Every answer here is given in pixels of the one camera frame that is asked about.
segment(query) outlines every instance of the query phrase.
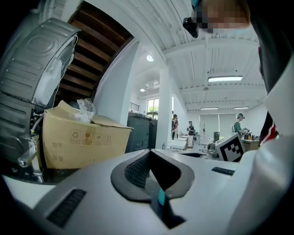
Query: white pillar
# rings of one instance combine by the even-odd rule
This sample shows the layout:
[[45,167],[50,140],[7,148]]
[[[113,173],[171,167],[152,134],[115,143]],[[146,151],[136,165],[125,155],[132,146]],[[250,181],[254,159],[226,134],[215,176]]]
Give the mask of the white pillar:
[[169,68],[160,70],[160,86],[159,86],[159,107],[158,107],[158,124],[156,145],[157,149],[162,148],[162,144],[166,145],[171,140],[171,83]]
[[127,125],[139,42],[132,40],[111,63],[100,81],[93,104],[96,114]]

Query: ceiling light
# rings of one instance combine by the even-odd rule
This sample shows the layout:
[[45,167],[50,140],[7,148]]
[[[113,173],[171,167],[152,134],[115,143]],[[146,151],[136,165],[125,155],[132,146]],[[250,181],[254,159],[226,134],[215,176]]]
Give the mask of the ceiling light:
[[249,108],[249,107],[237,107],[235,109],[247,109],[247,108]]
[[154,61],[153,58],[152,58],[152,56],[151,56],[150,54],[146,56],[146,59],[147,59],[149,62]]
[[209,83],[213,82],[227,82],[227,81],[241,81],[242,76],[224,76],[224,77],[210,77],[208,78]]
[[219,108],[201,108],[201,110],[215,110],[215,109],[219,109]]

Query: plastic bag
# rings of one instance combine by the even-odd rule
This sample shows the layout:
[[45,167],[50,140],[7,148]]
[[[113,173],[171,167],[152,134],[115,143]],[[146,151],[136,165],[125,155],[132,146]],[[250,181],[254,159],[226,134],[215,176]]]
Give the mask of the plastic bag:
[[80,113],[73,114],[71,117],[76,120],[83,123],[90,123],[92,121],[93,116],[96,113],[96,109],[91,101],[90,98],[84,99],[84,100],[77,100],[77,103],[79,105],[79,111]]

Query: cardboard box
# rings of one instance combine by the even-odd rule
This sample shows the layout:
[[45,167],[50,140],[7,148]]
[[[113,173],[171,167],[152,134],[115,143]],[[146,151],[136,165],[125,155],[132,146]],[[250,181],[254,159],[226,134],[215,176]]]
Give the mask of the cardboard box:
[[124,154],[131,128],[104,116],[94,123],[74,121],[79,113],[64,101],[45,110],[43,147],[48,168],[82,168]]

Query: desk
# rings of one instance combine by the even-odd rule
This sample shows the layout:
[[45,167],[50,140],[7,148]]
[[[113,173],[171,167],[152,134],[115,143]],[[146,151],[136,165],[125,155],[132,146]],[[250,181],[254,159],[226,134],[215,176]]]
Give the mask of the desk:
[[257,150],[259,140],[242,140],[245,152],[250,151],[250,150]]

